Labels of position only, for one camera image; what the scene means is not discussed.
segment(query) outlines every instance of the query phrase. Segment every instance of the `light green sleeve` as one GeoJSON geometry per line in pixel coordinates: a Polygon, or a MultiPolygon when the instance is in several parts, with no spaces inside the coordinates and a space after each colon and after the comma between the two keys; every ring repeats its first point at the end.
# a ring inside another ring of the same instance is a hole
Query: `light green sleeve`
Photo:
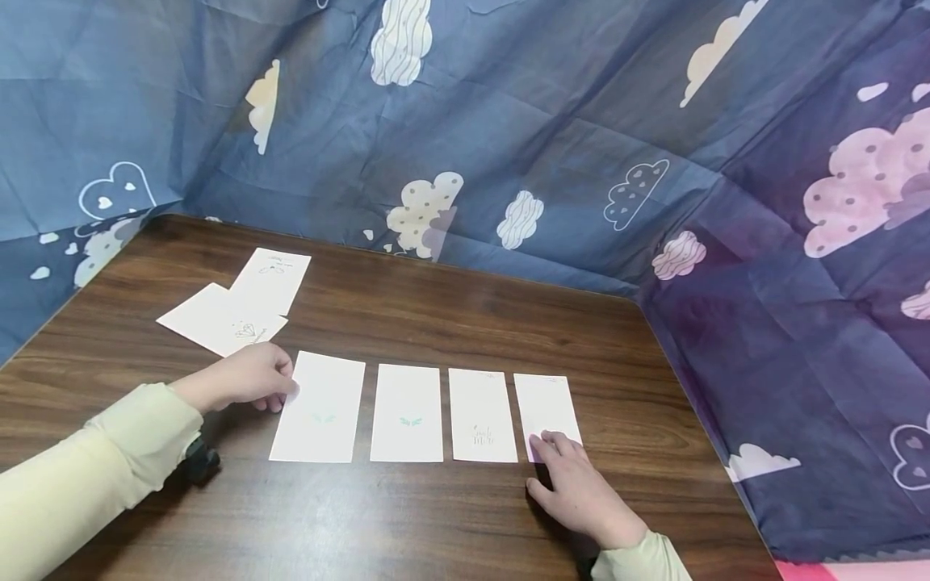
{"type": "Polygon", "coordinates": [[[141,385],[67,440],[0,474],[0,581],[42,579],[161,490],[203,421],[165,384],[141,385]]]}
{"type": "Polygon", "coordinates": [[[634,548],[602,551],[591,569],[594,581],[691,581],[675,547],[652,531],[634,548]]]}

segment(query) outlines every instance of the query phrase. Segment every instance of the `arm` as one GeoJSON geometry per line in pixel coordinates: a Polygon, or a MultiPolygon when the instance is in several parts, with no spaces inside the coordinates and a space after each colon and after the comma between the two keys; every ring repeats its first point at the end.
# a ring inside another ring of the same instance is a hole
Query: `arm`
{"type": "Polygon", "coordinates": [[[554,490],[531,478],[527,491],[555,520],[601,548],[591,569],[594,581],[691,581],[671,541],[646,527],[594,469],[580,443],[544,431],[541,439],[530,436],[530,444],[549,469],[554,490]]]}
{"type": "Polygon", "coordinates": [[[0,475],[0,579],[41,579],[159,490],[203,423],[165,384],[142,385],[67,440],[0,475]]]}
{"type": "Polygon", "coordinates": [[[691,581],[675,547],[665,535],[647,531],[643,541],[633,548],[601,551],[594,568],[593,581],[691,581]]]}
{"type": "Polygon", "coordinates": [[[297,385],[287,354],[247,347],[172,386],[142,385],[67,440],[0,474],[0,581],[41,579],[165,478],[203,414],[230,403],[281,410],[297,385]]]}

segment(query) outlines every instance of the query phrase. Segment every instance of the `white card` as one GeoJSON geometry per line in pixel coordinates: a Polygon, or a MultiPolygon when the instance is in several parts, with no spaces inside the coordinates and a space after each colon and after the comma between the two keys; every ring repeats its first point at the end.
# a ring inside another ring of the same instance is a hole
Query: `white card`
{"type": "Polygon", "coordinates": [[[287,315],[309,265],[307,256],[256,248],[230,292],[263,310],[287,315]]]}
{"type": "Polygon", "coordinates": [[[511,403],[499,371],[449,369],[452,457],[473,462],[516,462],[511,403]]]}
{"type": "Polygon", "coordinates": [[[513,383],[517,388],[520,423],[523,424],[526,455],[530,461],[542,462],[529,444],[530,434],[538,436],[543,430],[561,431],[571,440],[581,443],[567,377],[515,373],[513,383]]]}
{"type": "Polygon", "coordinates": [[[256,310],[216,283],[208,284],[157,322],[217,355],[228,357],[246,345],[271,340],[287,319],[256,310]]]}
{"type": "Polygon", "coordinates": [[[352,462],[365,364],[301,351],[294,366],[300,389],[287,396],[270,460],[352,462]]]}
{"type": "Polygon", "coordinates": [[[371,461],[443,461],[438,369],[379,365],[371,461]]]}

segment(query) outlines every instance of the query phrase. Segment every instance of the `right hand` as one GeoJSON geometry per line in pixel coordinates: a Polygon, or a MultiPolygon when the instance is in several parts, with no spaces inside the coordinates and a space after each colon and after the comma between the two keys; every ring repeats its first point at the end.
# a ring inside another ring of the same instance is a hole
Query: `right hand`
{"type": "Polygon", "coordinates": [[[293,375],[294,364],[283,349],[257,343],[175,381],[171,388],[201,414],[230,403],[252,403],[260,411],[277,414],[285,396],[297,391],[293,375]]]}
{"type": "Polygon", "coordinates": [[[529,442],[549,469],[549,490],[535,478],[526,481],[529,495],[565,528],[594,539],[602,550],[639,545],[648,527],[594,469],[580,443],[562,432],[544,431],[529,442]]]}

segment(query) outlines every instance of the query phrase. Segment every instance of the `blue fabric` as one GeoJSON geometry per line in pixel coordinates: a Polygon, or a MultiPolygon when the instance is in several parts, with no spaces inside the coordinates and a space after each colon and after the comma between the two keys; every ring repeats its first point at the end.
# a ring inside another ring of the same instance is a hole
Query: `blue fabric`
{"type": "Polygon", "coordinates": [[[0,361],[157,212],[636,298],[776,557],[930,548],[930,2],[0,0],[0,361]]]}

